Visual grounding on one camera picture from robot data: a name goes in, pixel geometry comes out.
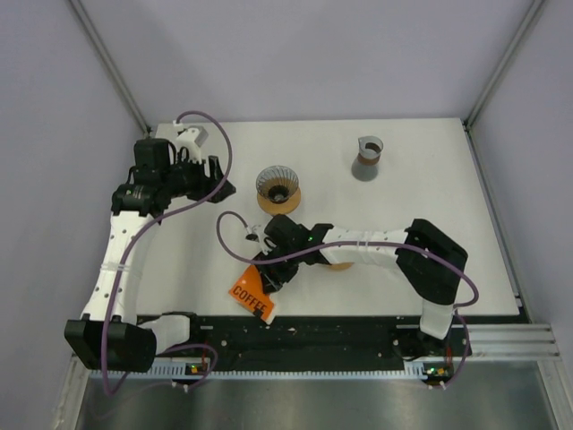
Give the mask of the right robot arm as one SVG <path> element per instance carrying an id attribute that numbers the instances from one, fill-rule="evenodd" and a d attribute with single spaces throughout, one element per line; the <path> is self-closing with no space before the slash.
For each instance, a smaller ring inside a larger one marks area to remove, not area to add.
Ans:
<path id="1" fill-rule="evenodd" d="M 250 234 L 261 250 L 254 257 L 267 294 L 282 289 L 298 266 L 342 263 L 375 265 L 395 271 L 422 299 L 420 348 L 441 353 L 451 341 L 449 329 L 467 251 L 426 219 L 401 230 L 360 231 L 320 223 L 307 228 L 287 215 L 276 215 Z"/>

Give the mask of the orange coffee filter pack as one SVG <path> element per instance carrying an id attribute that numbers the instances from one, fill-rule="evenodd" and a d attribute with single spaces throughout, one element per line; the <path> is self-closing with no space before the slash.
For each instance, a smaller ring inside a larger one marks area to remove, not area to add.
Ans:
<path id="1" fill-rule="evenodd" d="M 267 325 L 271 325 L 275 317 L 275 304 L 269 295 L 263 292 L 261 274 L 255 265 L 250 265 L 228 290 L 237 304 L 256 316 Z"/>

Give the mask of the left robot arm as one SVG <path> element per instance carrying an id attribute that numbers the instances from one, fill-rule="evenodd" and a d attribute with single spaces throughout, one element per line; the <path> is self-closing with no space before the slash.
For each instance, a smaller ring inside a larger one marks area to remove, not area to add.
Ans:
<path id="1" fill-rule="evenodd" d="M 173 334 L 138 324 L 136 301 L 150 243 L 175 198 L 221 202 L 234 194 L 216 156 L 203 158 L 202 132 L 192 127 L 171 142 L 138 140 L 134 164 L 112 195 L 110 233 L 104 260 L 81 316 L 67 321 L 64 337 L 91 370 L 143 373 L 157 354 L 174 345 L 197 353 L 203 335 L 177 319 Z"/>

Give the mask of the aluminium frame rail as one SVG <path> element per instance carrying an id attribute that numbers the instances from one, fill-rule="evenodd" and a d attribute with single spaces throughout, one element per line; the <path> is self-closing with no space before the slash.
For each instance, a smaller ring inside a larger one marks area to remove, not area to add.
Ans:
<path id="1" fill-rule="evenodd" d="M 165 349 L 157 354 L 155 358 L 172 357 L 172 352 L 176 351 L 179 345 L 190 339 L 192 319 L 195 316 L 198 315 L 167 315 L 155 321 L 140 323 L 151 325 L 163 335 L 182 332 L 181 329 L 175 326 L 177 319 L 183 319 L 189 326 L 188 338 Z M 520 361 L 554 358 L 559 354 L 552 331 L 547 325 L 530 323 L 486 324 L 481 319 L 471 319 L 467 323 L 454 322 L 450 331 L 455 325 L 463 328 L 468 337 L 472 352 L 462 356 L 468 359 Z M 445 358 L 441 361 L 452 362 L 460 358 Z M 408 361 L 440 362 L 430 357 L 413 358 L 405 362 Z"/>

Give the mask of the grey glass carafe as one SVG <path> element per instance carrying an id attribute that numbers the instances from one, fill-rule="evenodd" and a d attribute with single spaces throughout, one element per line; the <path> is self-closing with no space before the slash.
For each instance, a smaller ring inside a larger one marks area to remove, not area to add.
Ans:
<path id="1" fill-rule="evenodd" d="M 369 182 L 378 175 L 383 148 L 383 141 L 377 136 L 368 135 L 358 138 L 358 152 L 351 167 L 355 179 Z"/>

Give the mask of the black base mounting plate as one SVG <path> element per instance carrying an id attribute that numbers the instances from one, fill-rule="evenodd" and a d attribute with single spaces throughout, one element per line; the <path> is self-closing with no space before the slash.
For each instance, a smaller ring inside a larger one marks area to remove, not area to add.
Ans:
<path id="1" fill-rule="evenodd" d="M 455 325 L 445 340 L 419 330 L 415 317 L 195 316 L 191 337 L 172 357 L 216 357 L 216 370 L 328 372 L 400 370 L 408 359 L 460 358 L 472 349 Z"/>

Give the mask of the smoked glass dripper cone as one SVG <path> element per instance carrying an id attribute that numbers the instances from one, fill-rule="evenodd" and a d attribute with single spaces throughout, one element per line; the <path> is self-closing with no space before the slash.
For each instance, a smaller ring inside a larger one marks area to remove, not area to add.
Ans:
<path id="1" fill-rule="evenodd" d="M 255 187 L 260 197 L 281 204 L 287 202 L 299 189 L 299 178 L 289 167 L 270 166 L 257 175 Z"/>

